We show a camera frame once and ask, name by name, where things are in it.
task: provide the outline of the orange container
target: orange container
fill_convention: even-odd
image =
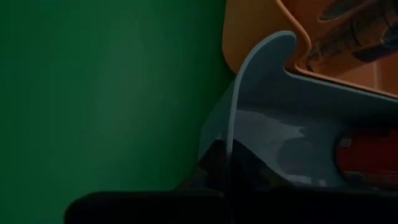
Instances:
[[[333,17],[333,13],[325,13],[337,1],[354,1],[354,4],[340,16]],[[297,37],[297,49],[285,64],[288,71],[398,98],[398,82],[394,82],[398,81],[394,72],[398,68],[394,64],[394,61],[398,64],[395,60],[398,59],[397,55],[334,77],[309,72],[297,65],[308,55],[314,41],[374,1],[227,0],[223,30],[224,57],[232,71],[237,73],[246,55],[258,42],[280,30],[291,30]]]

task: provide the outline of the green wall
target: green wall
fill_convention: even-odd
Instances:
[[[170,190],[232,74],[223,0],[0,2],[0,223],[99,190]]]

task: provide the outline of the plastic holder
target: plastic holder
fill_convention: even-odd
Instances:
[[[337,136],[359,119],[394,119],[398,100],[289,73],[284,63],[295,49],[295,34],[280,31],[250,51],[203,124],[198,158],[217,138],[230,155],[237,139],[295,185],[343,187]]]

